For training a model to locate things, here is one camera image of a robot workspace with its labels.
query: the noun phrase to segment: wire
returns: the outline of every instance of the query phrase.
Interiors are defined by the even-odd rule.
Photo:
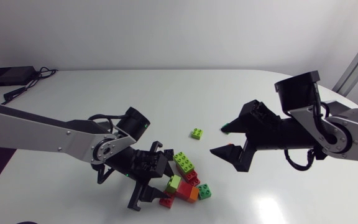
[[[314,118],[314,125],[316,126],[317,130],[322,134],[328,143],[335,144],[337,139],[333,134],[330,134],[326,127],[323,124],[323,120],[321,117],[323,116],[321,114],[321,105],[323,105],[326,108],[326,117],[329,115],[329,107],[326,103],[322,103],[320,100],[320,95],[318,93],[318,87],[317,83],[314,83],[314,94],[316,97],[316,103],[313,105],[313,118]]]
[[[326,103],[324,103],[324,102],[321,102],[321,106],[323,106],[323,108],[326,110],[326,116],[325,116],[325,118],[327,118],[327,117],[329,116],[329,113],[330,113],[330,111],[329,111],[329,106],[328,106]]]
[[[126,118],[128,115],[104,115],[104,114],[96,114],[88,118],[88,120],[93,121],[96,119],[107,119],[110,124],[110,133],[112,133],[112,130],[114,129],[114,125],[112,124],[112,119],[122,119]]]
[[[290,158],[290,155],[288,153],[288,149],[285,149],[284,150],[284,155],[285,155],[285,159],[288,161],[288,163],[294,167],[296,170],[299,170],[299,171],[306,171],[308,170],[311,165],[313,164],[313,161],[314,161],[314,156],[315,156],[315,152],[314,152],[314,149],[309,149],[308,151],[308,163],[307,165],[305,166],[301,166],[299,164],[296,164],[295,162],[293,162]]]
[[[43,76],[42,74],[45,73],[45,72],[50,72],[50,74],[46,75],[46,76]],[[21,94],[25,93],[28,89],[34,87],[40,80],[49,78],[52,75],[56,74],[56,72],[58,72],[57,69],[49,69],[47,67],[42,67],[38,72],[35,73],[35,75],[32,77],[32,80],[30,81],[30,83],[27,84],[27,86],[22,91],[18,92],[17,94],[12,96],[12,98],[6,100],[5,102],[3,102],[1,104],[2,105],[7,105],[9,102],[11,102],[12,100],[16,99]]]

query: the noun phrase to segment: green lego brick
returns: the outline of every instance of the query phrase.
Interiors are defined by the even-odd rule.
[[[222,131],[222,128],[226,127],[229,123],[226,123],[223,127],[221,127],[221,131]]]
[[[203,130],[195,128],[193,132],[191,133],[191,137],[193,139],[200,140],[201,136],[203,135]]]
[[[194,170],[194,165],[190,162],[190,160],[183,152],[179,152],[178,154],[174,155],[173,160],[179,166],[181,171],[185,174],[189,174],[191,171]]]
[[[198,197],[200,198],[200,200],[209,198],[212,195],[207,184],[198,186],[198,189],[200,190],[198,192]]]
[[[179,187],[180,179],[181,178],[178,175],[173,175],[168,181],[167,188],[165,190],[171,194],[174,194]]]

